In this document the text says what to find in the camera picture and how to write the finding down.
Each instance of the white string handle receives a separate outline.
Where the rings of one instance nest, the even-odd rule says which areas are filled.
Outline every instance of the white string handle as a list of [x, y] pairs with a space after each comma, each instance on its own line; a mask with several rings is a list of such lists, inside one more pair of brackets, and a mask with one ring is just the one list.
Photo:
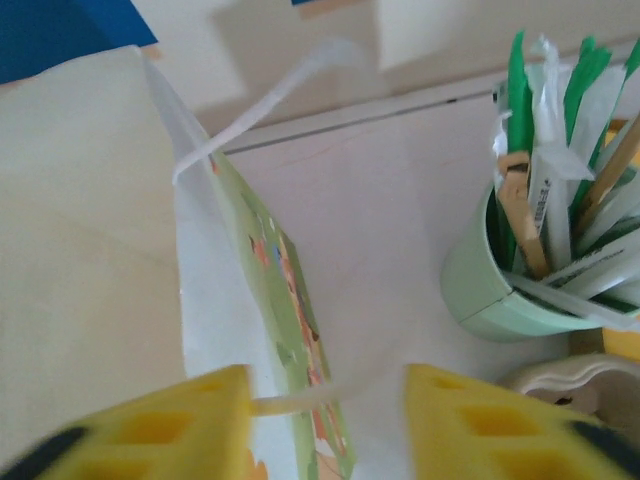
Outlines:
[[407, 342], [400, 337], [392, 339], [384, 351], [376, 355], [366, 367], [349, 372], [339, 381], [316, 385], [287, 395], [256, 398], [252, 402], [252, 415], [254, 417], [290, 415], [353, 398], [367, 390], [392, 367], [400, 364], [402, 354], [410, 343], [411, 340]]
[[355, 43], [344, 39], [328, 39], [323, 41], [309, 56], [291, 70], [262, 100], [240, 115], [231, 125], [193, 152], [185, 155], [175, 166], [173, 183], [178, 176], [199, 160], [206, 159], [213, 152], [229, 143], [234, 138], [256, 125], [295, 89], [318, 73], [334, 67], [354, 67], [364, 73], [372, 73], [375, 69], [364, 51]]

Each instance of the black rubber pad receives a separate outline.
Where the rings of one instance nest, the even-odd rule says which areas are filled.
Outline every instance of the black rubber pad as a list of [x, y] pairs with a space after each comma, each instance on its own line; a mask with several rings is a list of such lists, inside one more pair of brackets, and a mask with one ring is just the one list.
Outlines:
[[1, 473], [0, 480], [35, 480], [88, 432], [89, 430], [84, 427], [74, 427], [49, 437]]
[[571, 422], [571, 426], [578, 435], [616, 463], [631, 478], [640, 480], [640, 451], [626, 438], [615, 430], [591, 423]]

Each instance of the green plastic item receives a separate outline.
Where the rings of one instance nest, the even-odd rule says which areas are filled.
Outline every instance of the green plastic item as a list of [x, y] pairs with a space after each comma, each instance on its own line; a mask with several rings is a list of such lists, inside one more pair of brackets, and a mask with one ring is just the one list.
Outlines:
[[531, 153], [533, 150], [532, 93], [524, 69], [523, 41], [524, 30], [521, 30], [513, 39], [509, 58], [507, 79], [509, 110], [511, 110], [511, 117], [507, 120], [509, 153], [520, 151]]
[[[625, 62], [625, 67], [627, 67], [627, 73], [625, 75], [625, 82], [626, 82], [629, 79], [629, 77], [631, 77], [631, 75], [635, 73], [638, 67], [640, 67], [640, 39], [636, 41], [636, 44], [634, 45], [633, 50], [631, 50], [631, 54], [629, 55], [629, 58]], [[593, 151], [591, 158], [589, 159], [589, 167], [591, 168], [593, 168], [593, 166], [596, 163], [596, 160], [598, 159], [598, 155], [600, 155], [600, 150], [602, 148], [602, 145], [604, 145], [604, 139], [606, 138], [607, 131], [609, 130], [609, 123], [610, 122], [607, 123], [607, 127], [604, 129], [604, 131], [600, 135], [600, 138], [598, 139], [598, 143], [596, 144], [596, 148]], [[590, 184], [591, 182], [587, 180], [583, 180], [582, 182], [580, 182], [580, 186], [576, 191], [576, 196], [573, 198], [573, 202], [571, 203], [571, 207], [569, 210], [571, 212], [572, 218], [576, 210], [580, 206], [580, 203], [582, 203], [582, 199], [587, 194], [587, 190], [589, 189]]]
[[[525, 72], [522, 44], [524, 30], [519, 31], [513, 39], [509, 57], [509, 73], [507, 78], [508, 105], [511, 116], [507, 120], [507, 149], [509, 153], [533, 150], [533, 111], [532, 93]], [[503, 232], [503, 267], [511, 270], [516, 253], [516, 239], [509, 227], [502, 206], [498, 208], [500, 231]]]
[[454, 319], [475, 335], [497, 342], [601, 327], [596, 321], [545, 308], [509, 285], [489, 241], [495, 240], [495, 205], [489, 188], [444, 262], [440, 288]]
[[594, 36], [586, 37], [580, 45], [580, 58], [596, 49], [596, 38]]
[[593, 82], [607, 68], [611, 60], [611, 52], [606, 48], [596, 48], [580, 57], [571, 74], [569, 85], [564, 95], [564, 120], [567, 130], [567, 144], [571, 142], [573, 129], [576, 126], [578, 109], [582, 96]]

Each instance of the white plastic wrapper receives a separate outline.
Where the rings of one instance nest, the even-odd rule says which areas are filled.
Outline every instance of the white plastic wrapper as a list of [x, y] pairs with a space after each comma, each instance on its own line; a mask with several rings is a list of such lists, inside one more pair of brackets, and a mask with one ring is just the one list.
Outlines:
[[611, 160], [611, 157], [620, 146], [620, 143], [624, 139], [625, 135], [631, 129], [631, 125], [633, 125], [632, 121], [627, 122], [624, 127], [622, 127], [622, 129], [618, 132], [618, 134], [613, 138], [613, 140], [611, 140], [611, 142], [609, 142], [609, 144], [602, 149], [602, 152], [600, 152], [600, 155], [598, 155], [598, 159], [593, 166], [593, 171], [596, 175], [602, 171], [607, 163], [609, 163], [609, 160]]
[[542, 283], [592, 298], [633, 278], [640, 270], [640, 231], [617, 240], [552, 273]]
[[631, 209], [631, 211], [627, 214], [627, 217], [640, 217], [640, 205]]
[[601, 247], [638, 229], [640, 229], [640, 216], [625, 217], [607, 230], [607, 233], [598, 239], [595, 246]]
[[597, 303], [589, 302], [570, 293], [556, 290], [555, 288], [534, 282], [527, 278], [508, 272], [505, 272], [504, 276], [514, 287], [560, 310], [594, 322], [594, 327], [601, 326], [615, 330], [628, 330], [636, 321], [633, 317], [628, 317], [615, 310], [598, 305]]
[[541, 37], [532, 53], [544, 55], [541, 65], [528, 71], [533, 93], [536, 144], [532, 154], [529, 205], [538, 233], [545, 225], [546, 245], [553, 270], [571, 263], [571, 236], [566, 182], [593, 179], [580, 158], [567, 148], [560, 60], [556, 47]]
[[607, 297], [621, 300], [640, 308], [640, 280], [637, 278], [621, 283], [605, 292]]
[[586, 252], [600, 237], [623, 217], [629, 216], [640, 206], [640, 175], [626, 185], [612, 190], [605, 197], [593, 222], [576, 242], [578, 254]]
[[[622, 66], [607, 68], [582, 97], [569, 148], [585, 165], [589, 164], [597, 142], [613, 115], [626, 72]], [[569, 204], [573, 203], [579, 185], [580, 182], [568, 182]]]

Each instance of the light green cup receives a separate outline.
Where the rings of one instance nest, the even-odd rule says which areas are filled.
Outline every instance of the light green cup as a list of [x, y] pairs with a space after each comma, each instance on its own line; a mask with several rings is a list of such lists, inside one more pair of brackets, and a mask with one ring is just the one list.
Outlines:
[[596, 322], [548, 310], [513, 290], [489, 244], [487, 231], [496, 231], [495, 219], [490, 188], [444, 262], [440, 288], [456, 321], [475, 335], [497, 342], [599, 328]]

